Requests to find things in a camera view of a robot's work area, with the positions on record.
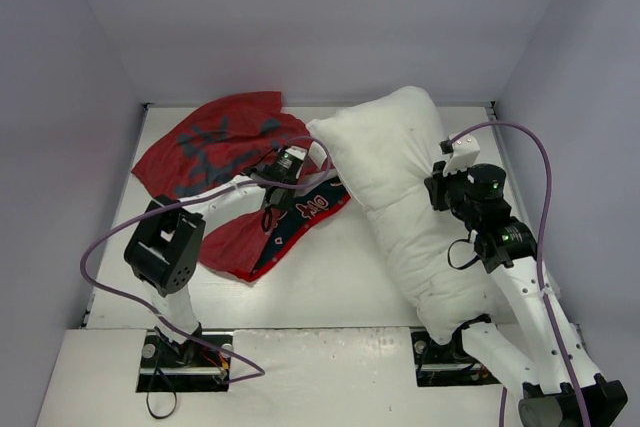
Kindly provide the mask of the white pillow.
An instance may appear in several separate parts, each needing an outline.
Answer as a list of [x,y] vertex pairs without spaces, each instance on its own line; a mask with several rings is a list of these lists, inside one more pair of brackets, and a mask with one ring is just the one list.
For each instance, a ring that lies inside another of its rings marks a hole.
[[428,93],[407,86],[380,99],[308,123],[329,151],[338,176],[364,212],[389,275],[440,344],[483,314],[494,323],[515,315],[481,264],[458,270],[447,250],[464,225],[433,210],[424,185],[445,137]]

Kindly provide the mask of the red navy pillowcase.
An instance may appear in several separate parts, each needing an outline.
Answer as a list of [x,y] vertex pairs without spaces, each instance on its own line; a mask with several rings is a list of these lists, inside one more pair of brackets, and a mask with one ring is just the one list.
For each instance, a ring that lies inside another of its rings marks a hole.
[[[132,169],[151,196],[190,197],[218,187],[253,166],[266,166],[288,139],[307,147],[305,124],[282,110],[278,91],[235,94],[192,112],[156,141]],[[290,211],[255,212],[207,235],[199,261],[253,282],[350,196],[336,175],[296,195]]]

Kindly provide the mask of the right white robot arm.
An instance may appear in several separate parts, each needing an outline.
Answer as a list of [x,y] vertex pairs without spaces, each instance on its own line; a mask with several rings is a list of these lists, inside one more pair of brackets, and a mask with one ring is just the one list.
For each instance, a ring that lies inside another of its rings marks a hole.
[[425,181],[432,207],[463,223],[473,262],[506,297],[529,348],[523,353],[483,314],[445,330],[445,352],[480,361],[512,396],[524,426],[612,425],[628,395],[620,381],[605,379],[563,313],[537,265],[533,233],[504,198],[505,171],[493,164],[454,174],[445,168],[435,163]]

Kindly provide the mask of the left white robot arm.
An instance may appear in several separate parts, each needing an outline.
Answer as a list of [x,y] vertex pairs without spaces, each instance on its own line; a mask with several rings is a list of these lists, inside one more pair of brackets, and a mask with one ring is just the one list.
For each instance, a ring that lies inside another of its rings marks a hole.
[[179,329],[174,332],[162,323],[157,325],[166,338],[164,355],[175,365],[191,365],[200,353],[197,337],[202,328],[192,308],[188,283],[195,273],[203,239],[215,229],[255,212],[263,213],[262,227],[268,230],[274,223],[274,213],[291,204],[294,191],[256,182],[297,185],[306,157],[305,148],[285,146],[271,164],[195,195],[197,205],[145,219],[136,227],[124,250],[124,260],[134,276],[147,285],[153,307]]

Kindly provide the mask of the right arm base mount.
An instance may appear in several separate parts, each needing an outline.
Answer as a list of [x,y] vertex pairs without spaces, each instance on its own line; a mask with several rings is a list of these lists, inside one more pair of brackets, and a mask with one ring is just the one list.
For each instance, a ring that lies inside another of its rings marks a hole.
[[460,337],[440,345],[426,330],[412,329],[410,334],[418,387],[476,387],[499,383],[480,361],[463,351]]

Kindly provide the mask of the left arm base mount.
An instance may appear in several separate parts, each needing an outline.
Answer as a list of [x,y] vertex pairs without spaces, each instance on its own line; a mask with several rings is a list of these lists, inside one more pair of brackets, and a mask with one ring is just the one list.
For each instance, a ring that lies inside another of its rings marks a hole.
[[229,390],[231,359],[199,344],[175,347],[147,331],[139,362],[137,393],[212,393]]

